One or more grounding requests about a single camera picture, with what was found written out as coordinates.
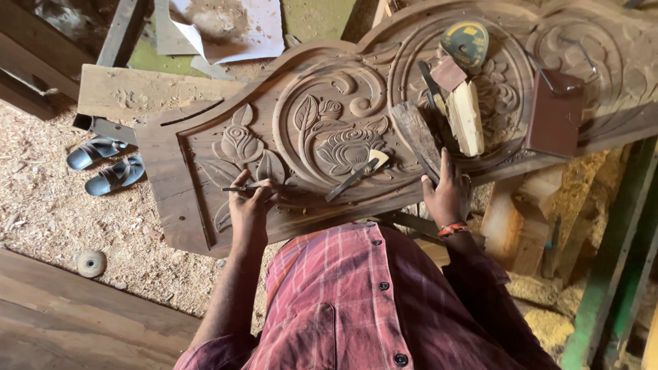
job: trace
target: shirt sleeve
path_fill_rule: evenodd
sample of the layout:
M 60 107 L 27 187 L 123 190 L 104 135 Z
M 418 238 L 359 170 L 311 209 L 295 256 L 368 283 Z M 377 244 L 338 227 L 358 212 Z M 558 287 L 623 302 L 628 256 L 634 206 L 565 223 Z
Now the shirt sleeve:
M 251 357 L 258 340 L 250 334 L 211 339 L 185 351 L 174 370 L 238 370 Z
M 532 334 L 505 284 L 505 270 L 485 255 L 443 267 L 443 275 L 473 319 L 527 369 L 559 370 Z

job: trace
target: red checkered shirt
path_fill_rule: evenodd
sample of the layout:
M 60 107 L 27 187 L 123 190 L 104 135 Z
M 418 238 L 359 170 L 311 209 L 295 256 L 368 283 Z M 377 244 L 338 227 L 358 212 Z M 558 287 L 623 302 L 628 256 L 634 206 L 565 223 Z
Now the red checkered shirt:
M 298 237 L 272 259 L 260 340 L 210 340 L 175 370 L 559 369 L 478 256 L 443 273 L 407 236 L 350 223 Z

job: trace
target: pair of sandals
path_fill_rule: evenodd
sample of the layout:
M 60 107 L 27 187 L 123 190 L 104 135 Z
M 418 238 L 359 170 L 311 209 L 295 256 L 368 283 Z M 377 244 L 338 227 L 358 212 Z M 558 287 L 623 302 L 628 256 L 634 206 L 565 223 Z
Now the pair of sandals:
M 66 157 L 66 164 L 79 171 L 103 158 L 112 157 L 125 150 L 128 144 L 106 136 L 96 136 L 82 144 Z M 102 196 L 119 188 L 134 184 L 144 175 L 144 162 L 139 155 L 131 155 L 123 161 L 98 172 L 88 180 L 84 189 L 91 196 Z

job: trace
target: shirt button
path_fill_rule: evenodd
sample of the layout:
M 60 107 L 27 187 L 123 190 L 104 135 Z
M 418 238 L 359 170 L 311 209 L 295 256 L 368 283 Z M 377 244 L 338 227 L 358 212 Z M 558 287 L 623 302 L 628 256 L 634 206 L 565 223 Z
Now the shirt button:
M 409 363 L 409 358 L 407 357 L 407 355 L 403 355 L 403 354 L 396 354 L 395 356 L 393 356 L 393 360 L 395 361 L 395 364 L 398 367 L 407 366 L 407 364 Z

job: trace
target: man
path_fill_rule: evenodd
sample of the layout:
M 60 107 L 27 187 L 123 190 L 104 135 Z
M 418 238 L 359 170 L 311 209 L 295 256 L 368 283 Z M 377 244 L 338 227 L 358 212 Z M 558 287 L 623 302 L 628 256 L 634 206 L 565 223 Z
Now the man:
M 443 273 L 411 239 L 373 222 L 298 237 L 268 267 L 260 338 L 251 312 L 266 214 L 280 196 L 270 180 L 251 198 L 232 193 L 233 248 L 175 369 L 559 369 L 507 293 L 505 271 L 460 223 L 467 177 L 446 150 L 441 164 L 436 189 L 421 180 L 450 256 Z

